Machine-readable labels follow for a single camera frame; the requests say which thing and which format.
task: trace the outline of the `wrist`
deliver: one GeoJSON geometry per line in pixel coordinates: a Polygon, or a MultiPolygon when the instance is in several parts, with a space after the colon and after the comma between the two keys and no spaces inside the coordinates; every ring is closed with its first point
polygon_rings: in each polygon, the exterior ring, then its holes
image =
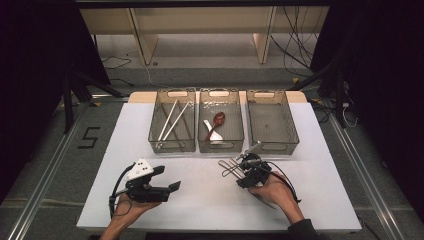
{"type": "Polygon", "coordinates": [[[121,221],[112,220],[109,226],[103,232],[100,240],[115,240],[118,239],[121,233],[127,228],[127,224],[121,221]]]}
{"type": "Polygon", "coordinates": [[[277,205],[284,212],[291,225],[305,219],[299,205],[295,201],[285,201],[277,203],[277,205]]]}

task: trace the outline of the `brown object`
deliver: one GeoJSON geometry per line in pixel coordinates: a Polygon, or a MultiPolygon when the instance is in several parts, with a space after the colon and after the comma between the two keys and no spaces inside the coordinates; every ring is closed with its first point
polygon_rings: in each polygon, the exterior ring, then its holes
{"type": "Polygon", "coordinates": [[[225,120],[225,113],[223,112],[219,112],[215,115],[215,117],[213,117],[213,127],[208,132],[208,135],[206,135],[205,141],[210,141],[213,131],[215,130],[215,128],[223,124],[224,120],[225,120]]]}

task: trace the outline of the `floor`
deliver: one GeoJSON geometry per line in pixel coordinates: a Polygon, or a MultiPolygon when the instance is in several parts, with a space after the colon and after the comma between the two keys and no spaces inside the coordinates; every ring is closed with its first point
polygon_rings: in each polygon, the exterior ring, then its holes
{"type": "MultiPolygon", "coordinates": [[[[302,37],[305,48],[313,52],[316,36],[302,37]]],[[[274,36],[284,49],[289,38],[288,34],[274,36]]],[[[112,87],[123,93],[164,86],[285,89],[293,86],[296,78],[302,80],[311,74],[285,57],[274,42],[267,63],[259,64],[253,39],[246,34],[163,35],[146,67],[141,65],[132,36],[97,36],[97,43],[112,87]]],[[[293,43],[287,47],[302,59],[298,50],[293,43]]],[[[303,57],[308,65],[307,56],[303,57]]],[[[341,129],[327,109],[332,99],[319,99],[318,86],[319,82],[313,83],[303,92],[308,99],[320,102],[315,107],[317,121],[322,122],[321,130],[342,182],[364,224],[358,233],[328,235],[332,239],[424,239],[423,223],[384,167],[360,119],[356,122],[354,113],[346,111],[346,121],[352,127],[341,129]]],[[[93,234],[78,229],[76,222],[127,99],[106,96],[96,88],[90,90],[94,95],[90,104],[74,99],[77,120],[70,133],[63,134],[63,106],[52,115],[33,160],[0,206],[0,239],[87,239],[93,234]],[[97,140],[90,148],[93,142],[87,137],[93,136],[97,140]]],[[[128,230],[121,239],[144,236],[128,230]]]]}

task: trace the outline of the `white controller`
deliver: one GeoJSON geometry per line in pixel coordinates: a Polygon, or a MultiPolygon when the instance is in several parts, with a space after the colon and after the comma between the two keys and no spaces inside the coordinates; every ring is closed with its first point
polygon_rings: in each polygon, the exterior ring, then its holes
{"type": "Polygon", "coordinates": [[[134,165],[134,167],[128,172],[125,180],[131,181],[136,178],[145,176],[152,173],[154,170],[152,166],[144,158],[140,158],[134,165]]]}

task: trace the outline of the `printed number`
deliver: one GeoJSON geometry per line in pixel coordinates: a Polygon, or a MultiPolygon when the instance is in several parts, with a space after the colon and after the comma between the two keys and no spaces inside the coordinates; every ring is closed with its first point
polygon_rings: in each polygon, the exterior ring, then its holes
{"type": "Polygon", "coordinates": [[[99,130],[99,129],[100,127],[88,127],[85,130],[84,137],[82,137],[82,140],[92,140],[93,142],[91,143],[90,146],[78,146],[78,149],[94,148],[94,145],[96,145],[98,137],[87,137],[87,135],[90,130],[99,130]]]}

